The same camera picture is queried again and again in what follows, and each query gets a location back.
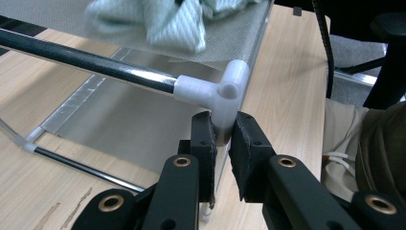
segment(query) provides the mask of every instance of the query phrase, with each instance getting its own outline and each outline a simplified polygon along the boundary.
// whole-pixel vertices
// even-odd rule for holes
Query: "white plastic joint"
[[[228,143],[248,83],[250,68],[242,60],[232,60],[219,83],[180,76],[173,96],[176,100],[196,104],[212,111],[217,145]]]

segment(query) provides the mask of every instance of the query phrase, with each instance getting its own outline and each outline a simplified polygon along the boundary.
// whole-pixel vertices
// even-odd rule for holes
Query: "black chair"
[[[360,72],[359,68],[362,71],[366,66],[372,68],[382,65],[364,106],[386,109],[399,102],[406,92],[406,7],[402,0],[275,0],[275,4],[301,7],[311,12],[314,12],[316,6],[319,6],[323,14],[331,19],[333,35],[361,41],[388,43],[385,57],[361,66],[347,68],[347,71],[346,68],[338,69],[357,73]],[[330,82],[327,92],[331,91],[331,87]]]
[[[406,92],[406,12],[378,15],[371,29],[388,50],[365,107],[386,109],[399,102]]]

